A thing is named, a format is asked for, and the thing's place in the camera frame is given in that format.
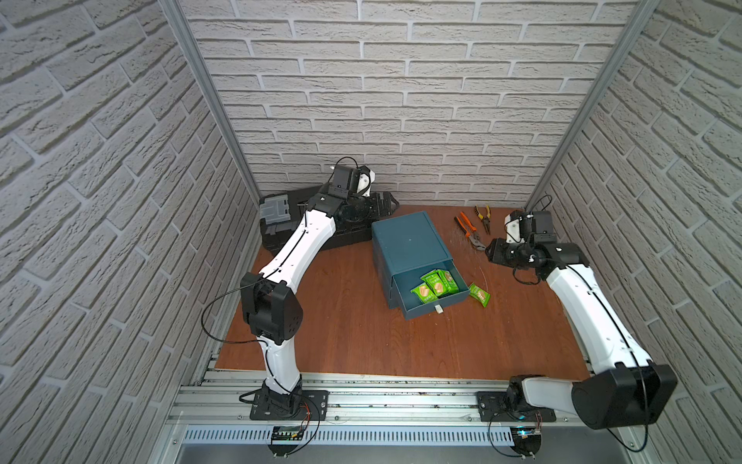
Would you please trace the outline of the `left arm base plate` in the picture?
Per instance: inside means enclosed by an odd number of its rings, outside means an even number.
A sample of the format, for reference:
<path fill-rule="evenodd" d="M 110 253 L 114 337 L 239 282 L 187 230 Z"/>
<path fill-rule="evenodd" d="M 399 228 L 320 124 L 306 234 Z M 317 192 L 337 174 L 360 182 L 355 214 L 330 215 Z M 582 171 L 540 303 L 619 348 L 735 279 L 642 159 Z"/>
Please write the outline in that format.
<path fill-rule="evenodd" d="M 278 394 L 262 388 L 252 400 L 251 421 L 324 421 L 329 391 L 310 390 Z"/>

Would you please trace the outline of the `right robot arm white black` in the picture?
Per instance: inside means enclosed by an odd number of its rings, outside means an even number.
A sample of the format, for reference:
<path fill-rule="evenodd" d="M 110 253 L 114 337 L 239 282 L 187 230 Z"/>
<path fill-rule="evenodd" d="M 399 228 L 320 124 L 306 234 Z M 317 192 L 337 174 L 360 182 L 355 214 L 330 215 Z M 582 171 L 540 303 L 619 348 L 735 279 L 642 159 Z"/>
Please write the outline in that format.
<path fill-rule="evenodd" d="M 496 239 L 488 259 L 513 271 L 531 269 L 558 296 L 579 336 L 593 375 L 573 382 L 545 376 L 511 378 L 502 407 L 516 419 L 543 410 L 576 415 L 593 430 L 641 426 L 660 418 L 678 379 L 641 348 L 607 301 L 579 246 Z"/>

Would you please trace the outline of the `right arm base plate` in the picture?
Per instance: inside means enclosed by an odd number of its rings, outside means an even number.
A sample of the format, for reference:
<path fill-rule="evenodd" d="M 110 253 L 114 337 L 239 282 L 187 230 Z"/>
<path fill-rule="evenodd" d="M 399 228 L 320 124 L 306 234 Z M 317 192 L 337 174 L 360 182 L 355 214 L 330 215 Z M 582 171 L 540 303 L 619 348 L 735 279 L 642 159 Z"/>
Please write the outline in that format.
<path fill-rule="evenodd" d="M 477 410 L 483 423 L 489 421 L 515 421 L 516 423 L 555 423 L 552 409 L 531 406 L 512 392 L 478 392 Z"/>

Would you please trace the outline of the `green cookie packet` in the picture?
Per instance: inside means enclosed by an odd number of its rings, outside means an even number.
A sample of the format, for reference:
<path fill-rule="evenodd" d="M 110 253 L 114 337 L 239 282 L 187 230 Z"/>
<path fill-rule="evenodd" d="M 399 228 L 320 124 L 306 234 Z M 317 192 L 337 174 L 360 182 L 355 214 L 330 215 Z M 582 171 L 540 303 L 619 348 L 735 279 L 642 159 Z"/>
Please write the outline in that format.
<path fill-rule="evenodd" d="M 475 283 L 469 286 L 469 295 L 478 301 L 483 307 L 487 307 L 490 302 L 491 295 Z"/>
<path fill-rule="evenodd" d="M 421 280 L 432 290 L 437 298 L 448 295 L 448 285 L 444 282 L 438 270 L 425 274 L 421 277 Z"/>
<path fill-rule="evenodd" d="M 456 294 L 459 292 L 459 287 L 456 283 L 456 280 L 454 280 L 454 277 L 452 276 L 452 274 L 450 274 L 450 271 L 438 270 L 438 273 L 441 277 L 441 280 L 446 285 L 446 293 Z"/>
<path fill-rule="evenodd" d="M 438 300 L 438 296 L 435 294 L 434 290 L 425 282 L 412 289 L 411 293 L 416 295 L 422 304 L 428 304 Z"/>

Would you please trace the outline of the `teal drawer cabinet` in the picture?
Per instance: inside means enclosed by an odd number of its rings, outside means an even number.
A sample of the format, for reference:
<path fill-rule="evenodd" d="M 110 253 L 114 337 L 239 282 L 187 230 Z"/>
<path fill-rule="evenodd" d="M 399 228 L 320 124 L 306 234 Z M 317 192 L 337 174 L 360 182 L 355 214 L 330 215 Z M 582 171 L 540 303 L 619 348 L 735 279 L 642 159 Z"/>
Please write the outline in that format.
<path fill-rule="evenodd" d="M 427 212 L 374 222 L 373 259 L 390 309 L 404 307 L 394 296 L 396 278 L 419 278 L 453 257 Z"/>

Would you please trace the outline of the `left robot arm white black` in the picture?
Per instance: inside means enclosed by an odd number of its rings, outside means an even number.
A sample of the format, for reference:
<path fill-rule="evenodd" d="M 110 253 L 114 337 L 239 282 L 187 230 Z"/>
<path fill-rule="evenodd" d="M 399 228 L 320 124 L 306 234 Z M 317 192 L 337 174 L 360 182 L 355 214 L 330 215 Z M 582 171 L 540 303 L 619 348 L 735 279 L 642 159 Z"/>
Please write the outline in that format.
<path fill-rule="evenodd" d="M 263 351 L 268 377 L 262 398 L 285 408 L 297 407 L 303 398 L 294 342 L 303 322 L 297 291 L 316 255 L 337 230 L 342 246 L 355 243 L 357 234 L 368 240 L 370 224 L 392 216 L 399 206 L 388 191 L 332 195 L 319 189 L 306 200 L 303 218 L 281 251 L 260 273 L 243 276 L 234 291 L 255 336 L 246 343 L 259 343 Z"/>

